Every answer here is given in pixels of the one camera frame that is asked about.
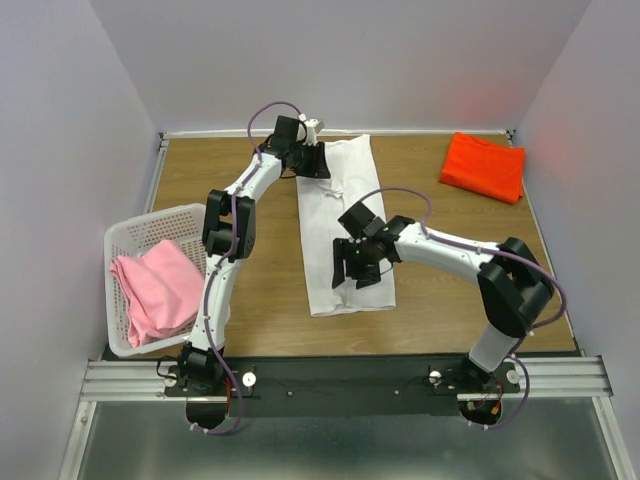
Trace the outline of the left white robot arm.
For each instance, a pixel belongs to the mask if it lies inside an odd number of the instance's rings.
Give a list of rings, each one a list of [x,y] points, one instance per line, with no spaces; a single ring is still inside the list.
[[[231,377],[222,359],[225,326],[238,271],[256,243],[257,203],[286,171],[313,180],[330,177],[325,145],[318,140],[323,129],[322,120],[303,114],[278,117],[239,178],[208,194],[202,232],[204,287],[192,331],[178,355],[179,378],[201,395],[214,393]]]

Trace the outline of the white t-shirt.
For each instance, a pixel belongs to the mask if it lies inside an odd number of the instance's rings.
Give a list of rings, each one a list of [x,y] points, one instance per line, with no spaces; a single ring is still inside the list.
[[[326,180],[298,178],[297,196],[304,274],[310,314],[326,317],[396,307],[395,282],[391,273],[370,287],[357,289],[353,280],[332,287],[333,245],[349,234],[338,218],[365,194],[380,187],[371,148],[371,137],[325,144],[331,177]]]

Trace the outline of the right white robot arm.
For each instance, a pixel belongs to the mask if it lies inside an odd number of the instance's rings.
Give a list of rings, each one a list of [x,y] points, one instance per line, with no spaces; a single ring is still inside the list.
[[[555,293],[549,275],[528,246],[510,237],[502,243],[473,242],[429,230],[404,216],[385,222],[357,202],[338,218],[349,234],[333,240],[332,287],[346,279],[358,289],[381,282],[381,263],[436,268],[479,288],[488,326],[451,374],[443,377],[474,392],[496,380],[496,370],[525,338]]]

